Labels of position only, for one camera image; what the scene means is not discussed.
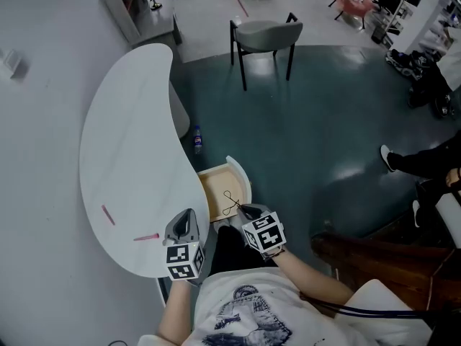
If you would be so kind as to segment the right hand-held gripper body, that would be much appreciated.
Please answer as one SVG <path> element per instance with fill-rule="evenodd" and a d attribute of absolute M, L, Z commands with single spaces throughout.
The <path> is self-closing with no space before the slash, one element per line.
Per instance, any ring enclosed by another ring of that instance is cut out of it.
<path fill-rule="evenodd" d="M 242 225 L 242 230 L 248 245 L 265 260 L 280 252 L 287 242 L 284 227 L 275 211 Z"/>

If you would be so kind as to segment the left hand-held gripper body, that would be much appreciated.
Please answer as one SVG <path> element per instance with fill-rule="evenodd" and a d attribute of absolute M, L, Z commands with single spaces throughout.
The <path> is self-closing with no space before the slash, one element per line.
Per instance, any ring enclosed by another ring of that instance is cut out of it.
<path fill-rule="evenodd" d="M 163 245 L 166 247 L 166 269 L 172 281 L 198 279 L 205 261 L 200 241 L 179 243 L 166 238 Z"/>

